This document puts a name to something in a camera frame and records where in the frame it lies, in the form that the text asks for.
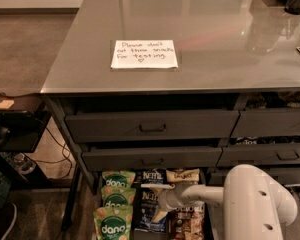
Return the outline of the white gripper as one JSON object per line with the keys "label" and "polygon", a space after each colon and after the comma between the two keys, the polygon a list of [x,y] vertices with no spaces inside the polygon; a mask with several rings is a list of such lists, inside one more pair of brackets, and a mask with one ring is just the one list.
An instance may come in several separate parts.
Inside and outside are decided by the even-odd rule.
{"label": "white gripper", "polygon": [[141,184],[141,188],[149,189],[164,189],[159,194],[159,207],[157,208],[151,221],[158,223],[164,219],[168,212],[176,210],[178,208],[188,207],[190,205],[190,199],[186,194],[186,190],[189,188],[188,184],[154,184],[146,183]]}

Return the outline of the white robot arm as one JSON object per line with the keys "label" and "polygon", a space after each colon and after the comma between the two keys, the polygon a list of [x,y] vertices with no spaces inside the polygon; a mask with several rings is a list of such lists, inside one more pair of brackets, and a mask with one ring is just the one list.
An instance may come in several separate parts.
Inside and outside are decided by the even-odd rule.
{"label": "white robot arm", "polygon": [[156,218],[204,203],[223,208],[224,240],[283,240],[281,226],[298,213],[292,194],[261,169],[240,164],[227,174],[222,187],[190,182],[149,184],[158,196]]}

